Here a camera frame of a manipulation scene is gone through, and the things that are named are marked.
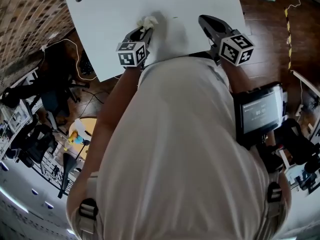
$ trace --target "white shirt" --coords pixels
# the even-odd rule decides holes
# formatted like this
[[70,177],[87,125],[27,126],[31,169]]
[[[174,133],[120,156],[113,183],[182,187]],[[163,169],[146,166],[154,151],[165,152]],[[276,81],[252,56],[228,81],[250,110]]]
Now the white shirt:
[[105,240],[255,237],[269,176],[259,156],[236,142],[228,85],[205,58],[143,72],[98,173]]

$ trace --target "desk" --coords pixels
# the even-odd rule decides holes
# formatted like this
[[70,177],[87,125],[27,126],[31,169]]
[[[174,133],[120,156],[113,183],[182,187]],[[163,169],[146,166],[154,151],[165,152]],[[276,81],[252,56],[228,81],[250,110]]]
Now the desk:
[[[96,122],[97,122],[97,119],[96,118],[81,118],[80,119],[81,122],[83,123],[84,127],[85,127],[85,130],[92,135],[92,133],[94,132],[94,128],[95,128],[95,125],[96,125]],[[70,125],[70,128],[69,128],[69,136],[72,134],[72,132],[76,130],[75,128],[75,122],[73,122],[71,125]],[[88,146],[84,146],[83,144],[73,144],[72,145],[72,148],[75,149],[75,151],[77,152],[77,154],[79,154],[79,152],[81,151],[81,149],[83,148],[81,154],[80,154],[80,157],[82,157],[84,160],[86,160],[86,157],[87,157],[87,152],[88,152],[88,149],[89,149],[89,145]]]
[[246,33],[239,0],[66,0],[74,26],[100,82],[120,75],[116,48],[137,21],[155,16],[150,55],[145,65],[208,51],[208,38],[198,23],[200,15],[226,21]]

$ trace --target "yellow and black tape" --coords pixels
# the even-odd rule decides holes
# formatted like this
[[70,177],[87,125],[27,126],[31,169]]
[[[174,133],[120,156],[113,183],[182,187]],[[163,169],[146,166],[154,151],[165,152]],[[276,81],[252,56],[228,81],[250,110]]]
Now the yellow and black tape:
[[291,32],[290,32],[290,22],[289,22],[289,17],[288,17],[288,9],[284,9],[284,14],[285,14],[285,19],[286,19],[286,28],[288,29],[288,45],[289,45],[289,64],[288,64],[288,69],[289,71],[291,70],[291,53],[292,53],[292,44],[291,44]]

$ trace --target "fiducial marker cube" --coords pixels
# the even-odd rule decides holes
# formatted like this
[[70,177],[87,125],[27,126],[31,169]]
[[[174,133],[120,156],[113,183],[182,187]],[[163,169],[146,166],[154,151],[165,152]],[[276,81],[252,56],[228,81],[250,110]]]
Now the fiducial marker cube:
[[138,67],[147,57],[144,42],[120,42],[116,48],[120,65]]
[[225,37],[221,40],[219,56],[235,66],[250,60],[255,45],[245,34]]

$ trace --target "brick wall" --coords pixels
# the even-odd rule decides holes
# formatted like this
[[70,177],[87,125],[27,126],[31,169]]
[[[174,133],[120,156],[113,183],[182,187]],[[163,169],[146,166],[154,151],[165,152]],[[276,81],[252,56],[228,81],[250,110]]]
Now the brick wall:
[[35,52],[42,45],[59,41],[73,28],[65,0],[0,0],[0,93],[37,65]]

